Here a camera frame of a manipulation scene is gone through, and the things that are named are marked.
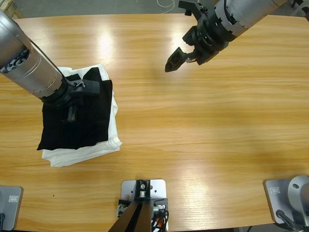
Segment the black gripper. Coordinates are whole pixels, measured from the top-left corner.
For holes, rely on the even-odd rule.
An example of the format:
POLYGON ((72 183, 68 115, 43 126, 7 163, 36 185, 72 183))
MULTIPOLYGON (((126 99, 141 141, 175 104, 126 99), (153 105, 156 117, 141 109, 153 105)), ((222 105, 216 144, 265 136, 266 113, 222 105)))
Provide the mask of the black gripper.
POLYGON ((42 97, 41 101, 44 105, 51 108, 68 108, 68 115, 66 119, 63 119, 63 123, 73 123, 77 118, 77 106, 76 104, 82 103, 84 86, 82 84, 70 85, 68 83, 62 83, 60 88, 57 89, 52 95, 48 97, 42 97))
POLYGON ((214 11, 194 13, 197 25, 192 26, 183 36, 183 41, 194 46, 194 51, 185 53, 178 47, 168 58, 165 72, 178 70, 185 62, 196 62, 202 65, 225 49, 236 37, 225 29, 221 18, 214 11))

